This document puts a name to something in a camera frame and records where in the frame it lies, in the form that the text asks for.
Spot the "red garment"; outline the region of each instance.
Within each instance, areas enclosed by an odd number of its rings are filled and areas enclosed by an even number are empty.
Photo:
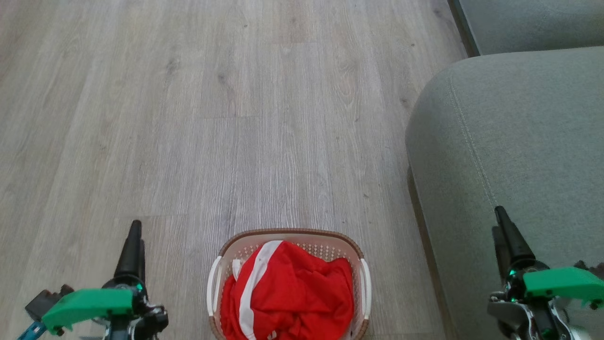
[[[220,323],[227,340],[339,340],[354,309],[346,259],[270,241],[225,282]]]

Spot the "green gripper part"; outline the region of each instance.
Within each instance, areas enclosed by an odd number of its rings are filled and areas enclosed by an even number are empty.
[[[525,273],[522,278],[526,285],[526,298],[561,296],[597,306],[601,306],[604,300],[604,281],[584,269],[554,268]]]
[[[51,334],[61,328],[73,330],[78,322],[132,314],[133,293],[127,289],[82,289],[65,295],[44,316],[42,322]]]

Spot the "white stripe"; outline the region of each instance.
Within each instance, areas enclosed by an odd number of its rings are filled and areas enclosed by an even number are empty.
[[[239,280],[239,273],[241,272],[241,260],[236,258],[233,260],[233,276],[235,276],[235,281]]]
[[[282,241],[269,241],[265,243],[254,261],[254,267],[249,275],[248,282],[245,283],[243,294],[241,295],[241,303],[239,305],[239,327],[248,340],[256,340],[254,335],[254,312],[250,307],[252,301],[252,291],[266,273],[268,261],[271,259],[275,250],[279,247]]]

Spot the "wooden floor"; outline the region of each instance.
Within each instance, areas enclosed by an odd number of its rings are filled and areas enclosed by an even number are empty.
[[[263,227],[359,243],[367,339],[441,339],[404,135],[464,57],[446,0],[0,0],[1,338],[111,278],[139,218],[162,339],[211,339],[209,266]]]

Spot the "sofa seam stitching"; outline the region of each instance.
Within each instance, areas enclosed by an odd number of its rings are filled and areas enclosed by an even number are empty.
[[[463,138],[466,141],[466,146],[468,151],[470,151],[470,157],[472,162],[474,163],[474,167],[478,172],[478,175],[481,178],[481,184],[483,185],[484,193],[489,200],[489,203],[494,208],[497,206],[497,199],[495,198],[495,194],[493,193],[493,189],[491,188],[489,178],[487,177],[483,164],[480,160],[480,156],[478,156],[478,152],[476,151],[476,145],[474,144],[474,140],[472,135],[470,134],[470,129],[467,126],[466,118],[463,115],[463,110],[461,109],[461,105],[459,104],[459,99],[457,94],[455,93],[455,89],[453,87],[453,76],[449,75],[447,78],[447,88],[449,90],[449,94],[453,96],[453,107],[455,112],[457,113],[457,122],[460,124],[461,133],[463,134]]]

